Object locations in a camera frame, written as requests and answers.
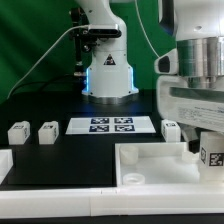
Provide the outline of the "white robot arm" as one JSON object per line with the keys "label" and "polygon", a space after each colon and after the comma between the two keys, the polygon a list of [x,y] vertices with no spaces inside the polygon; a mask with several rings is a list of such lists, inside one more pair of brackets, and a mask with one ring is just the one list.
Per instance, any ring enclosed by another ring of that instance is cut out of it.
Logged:
{"label": "white robot arm", "polygon": [[[110,4],[75,0],[84,10],[84,35],[93,40],[84,94],[105,102],[138,93],[127,62],[127,29]],[[159,24],[176,46],[154,62],[160,115],[202,130],[200,149],[224,152],[224,0],[158,0]]]}

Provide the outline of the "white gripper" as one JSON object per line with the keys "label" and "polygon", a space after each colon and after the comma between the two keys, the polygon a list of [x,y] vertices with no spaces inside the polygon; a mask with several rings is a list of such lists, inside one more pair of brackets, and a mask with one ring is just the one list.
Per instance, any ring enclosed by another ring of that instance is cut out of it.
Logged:
{"label": "white gripper", "polygon": [[163,119],[190,125],[181,128],[192,153],[198,153],[200,140],[195,127],[224,132],[224,89],[189,88],[180,76],[162,75],[157,80],[157,108]]}

